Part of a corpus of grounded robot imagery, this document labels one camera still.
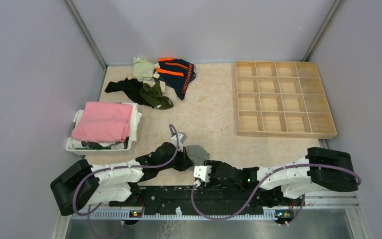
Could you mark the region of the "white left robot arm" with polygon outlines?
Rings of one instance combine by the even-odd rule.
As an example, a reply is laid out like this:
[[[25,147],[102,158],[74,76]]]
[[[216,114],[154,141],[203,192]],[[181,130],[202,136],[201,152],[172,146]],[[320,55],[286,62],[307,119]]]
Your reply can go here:
[[[53,180],[50,189],[61,215],[85,216],[81,210],[92,205],[117,202],[133,206],[140,198],[139,182],[166,169],[186,171],[193,166],[183,147],[165,142],[127,162],[99,165],[81,159]]]

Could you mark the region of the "navy orange underwear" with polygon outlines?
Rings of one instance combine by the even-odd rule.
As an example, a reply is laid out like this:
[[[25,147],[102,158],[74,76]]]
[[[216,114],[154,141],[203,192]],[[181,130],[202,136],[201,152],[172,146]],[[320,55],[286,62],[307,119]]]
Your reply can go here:
[[[155,72],[159,75],[158,80],[173,88],[181,101],[185,99],[190,83],[196,78],[195,64],[172,57],[159,58]]]

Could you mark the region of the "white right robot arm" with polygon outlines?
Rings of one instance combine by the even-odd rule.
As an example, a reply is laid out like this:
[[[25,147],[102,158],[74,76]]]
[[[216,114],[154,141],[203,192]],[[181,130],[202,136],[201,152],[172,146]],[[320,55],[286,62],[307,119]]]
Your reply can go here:
[[[272,191],[272,200],[278,205],[311,192],[355,192],[361,183],[350,154],[321,147],[311,147],[306,156],[274,167],[238,169],[207,160],[194,168],[193,176],[206,185]]]

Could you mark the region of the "grey underwear white waistband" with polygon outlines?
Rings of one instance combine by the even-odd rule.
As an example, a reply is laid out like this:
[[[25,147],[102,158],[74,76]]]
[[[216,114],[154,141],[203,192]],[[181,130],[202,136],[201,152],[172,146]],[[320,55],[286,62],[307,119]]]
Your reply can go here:
[[[204,162],[210,159],[210,154],[199,145],[189,145],[186,147],[188,158],[194,166],[202,166]]]

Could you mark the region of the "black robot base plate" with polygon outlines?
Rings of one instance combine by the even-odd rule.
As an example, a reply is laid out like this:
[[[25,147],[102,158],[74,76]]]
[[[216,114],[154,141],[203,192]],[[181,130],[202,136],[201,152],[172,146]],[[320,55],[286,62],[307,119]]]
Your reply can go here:
[[[194,205],[204,214],[228,216],[240,208],[241,215],[261,215],[264,208],[283,206],[295,208],[300,206],[302,198],[289,199],[283,196],[279,187],[266,191],[258,189],[248,205],[245,202],[250,197],[252,189],[236,189],[221,186],[203,187],[197,189],[191,196],[192,186],[148,186],[135,187],[132,194],[124,202],[110,201],[111,207],[139,207],[145,215],[173,215],[180,208],[183,215],[196,216]]]

